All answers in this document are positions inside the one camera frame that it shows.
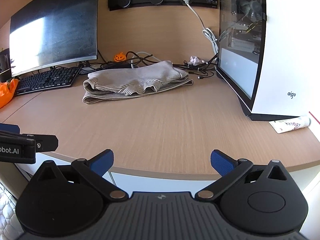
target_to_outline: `small pumpkin figurine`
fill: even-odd
[[[126,57],[125,54],[123,54],[123,52],[120,52],[119,54],[115,55],[115,57],[113,58],[113,60],[114,60],[115,62],[124,61],[124,60],[126,60],[126,59],[127,59],[127,57]]]

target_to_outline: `screw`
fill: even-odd
[[[213,192],[211,192],[210,190],[201,190],[198,192],[198,196],[205,199],[212,198]]]
[[[120,199],[125,197],[125,192],[122,190],[114,190],[110,193],[110,197]]]

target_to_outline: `robotic arm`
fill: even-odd
[[[0,147],[19,150],[2,150],[0,161],[35,163],[35,153],[55,150],[58,140],[0,132]],[[25,230],[19,239],[306,240],[299,230],[307,202],[278,160],[254,165],[214,150],[211,165],[222,177],[194,198],[190,192],[129,198],[102,178],[113,158],[107,149],[71,165],[43,162],[16,205]]]

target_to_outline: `desk seam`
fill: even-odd
[[[10,114],[2,123],[4,123],[5,121],[7,121],[13,114],[15,114],[18,110],[20,110],[23,106],[25,106],[27,103],[29,103],[32,99],[31,98],[29,101],[25,102],[22,106],[20,106],[16,111],[14,111],[12,114]]]

